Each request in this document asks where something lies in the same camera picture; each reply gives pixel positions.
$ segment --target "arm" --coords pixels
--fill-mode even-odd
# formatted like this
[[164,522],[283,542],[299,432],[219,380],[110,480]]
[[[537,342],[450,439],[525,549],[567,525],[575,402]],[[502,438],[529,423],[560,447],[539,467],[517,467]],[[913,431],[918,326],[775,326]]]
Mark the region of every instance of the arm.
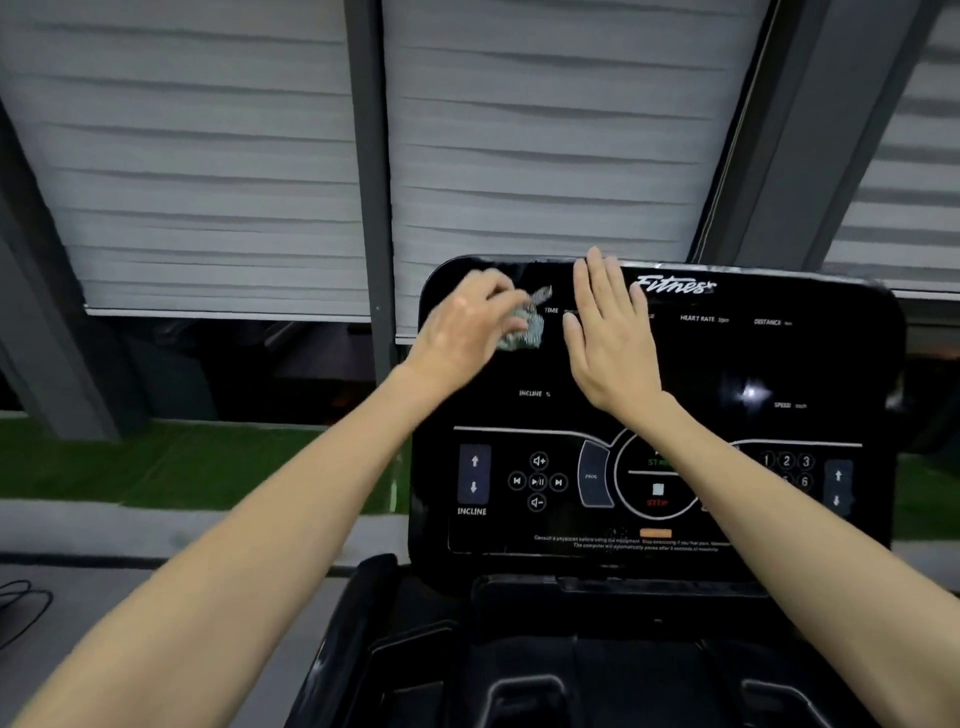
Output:
[[876,720],[960,725],[960,601],[713,435],[660,388],[639,286],[595,248],[564,318],[588,399],[661,452],[757,579]]
[[387,380],[104,617],[15,728],[229,723],[387,462],[492,356],[527,296],[472,272]]

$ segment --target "display screen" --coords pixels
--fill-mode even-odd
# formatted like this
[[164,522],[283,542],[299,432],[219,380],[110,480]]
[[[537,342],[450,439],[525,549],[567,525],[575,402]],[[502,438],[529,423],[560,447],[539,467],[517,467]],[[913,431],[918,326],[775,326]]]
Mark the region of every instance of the display screen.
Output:
[[[439,269],[421,319],[490,265]],[[538,292],[523,313],[536,335],[505,342],[415,434],[412,554],[478,570],[749,578],[670,463],[574,382],[562,329],[576,310],[572,262],[496,267]],[[894,462],[882,424],[903,350],[893,297],[823,277],[623,272],[647,293],[664,390],[791,487],[888,539]]]

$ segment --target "floor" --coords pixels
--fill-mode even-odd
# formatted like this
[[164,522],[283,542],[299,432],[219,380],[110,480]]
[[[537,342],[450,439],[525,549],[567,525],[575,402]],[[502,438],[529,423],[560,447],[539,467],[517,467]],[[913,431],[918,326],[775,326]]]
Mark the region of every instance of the floor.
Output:
[[[54,593],[54,602],[19,640],[0,651],[0,726],[7,726],[47,675],[87,630],[150,576],[145,570],[63,569],[0,565],[0,584],[30,579]],[[233,728],[279,728],[323,638],[326,624],[347,584],[327,579],[276,648],[233,721]],[[0,643],[42,606],[28,597],[0,612]]]

